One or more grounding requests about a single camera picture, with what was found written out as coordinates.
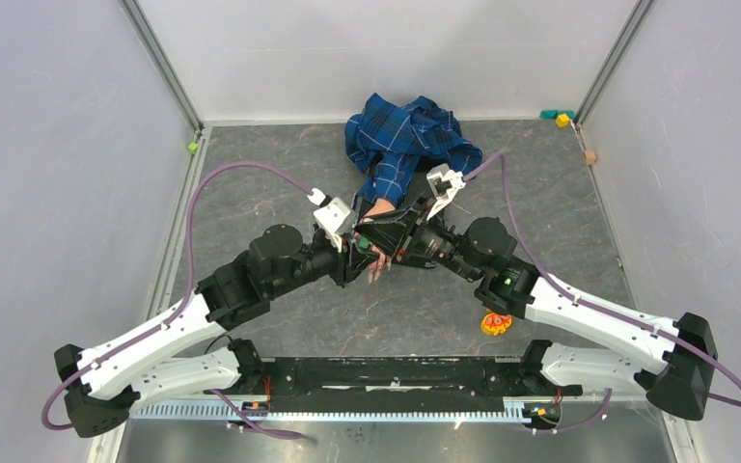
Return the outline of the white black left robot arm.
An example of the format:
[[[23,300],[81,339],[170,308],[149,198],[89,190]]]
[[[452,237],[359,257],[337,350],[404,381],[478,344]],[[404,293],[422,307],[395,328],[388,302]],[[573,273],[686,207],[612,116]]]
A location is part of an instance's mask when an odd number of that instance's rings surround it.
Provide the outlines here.
[[[328,231],[316,228],[306,243],[292,226],[269,227],[159,315],[100,345],[56,350],[66,427],[91,438],[172,395],[232,386],[246,394],[256,391],[264,367],[236,342],[199,357],[177,355],[267,313],[273,300],[323,277],[345,286],[375,263],[379,252],[353,233],[334,243]]]

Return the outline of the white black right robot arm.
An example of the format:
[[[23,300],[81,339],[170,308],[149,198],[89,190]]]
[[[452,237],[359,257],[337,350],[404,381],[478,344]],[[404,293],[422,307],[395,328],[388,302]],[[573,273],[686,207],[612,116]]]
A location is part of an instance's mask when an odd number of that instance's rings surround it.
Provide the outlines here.
[[[710,398],[718,357],[709,322],[640,313],[596,297],[558,277],[541,274],[517,257],[517,240],[500,219],[481,217],[458,233],[420,199],[406,209],[359,222],[355,231],[389,258],[418,258],[473,283],[490,311],[547,324],[596,343],[585,359],[560,344],[544,343],[518,369],[521,386],[542,394],[554,384],[617,388],[654,406],[700,421]]]

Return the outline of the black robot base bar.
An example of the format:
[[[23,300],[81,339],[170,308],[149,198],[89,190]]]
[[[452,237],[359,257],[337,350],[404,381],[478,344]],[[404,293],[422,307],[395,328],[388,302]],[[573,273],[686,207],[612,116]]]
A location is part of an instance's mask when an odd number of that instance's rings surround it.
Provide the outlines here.
[[[549,340],[534,340],[519,358],[276,357],[263,359],[236,340],[244,361],[228,395],[264,395],[273,412],[498,412],[507,397],[580,396],[579,384],[558,386],[541,373]]]

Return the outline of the white cap nail polish bottle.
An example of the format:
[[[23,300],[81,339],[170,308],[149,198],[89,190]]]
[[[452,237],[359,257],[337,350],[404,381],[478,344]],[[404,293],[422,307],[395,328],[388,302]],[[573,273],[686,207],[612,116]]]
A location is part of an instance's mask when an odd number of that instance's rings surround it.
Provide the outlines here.
[[[368,250],[371,247],[371,242],[367,240],[365,237],[361,237],[357,241],[357,247],[362,250]]]

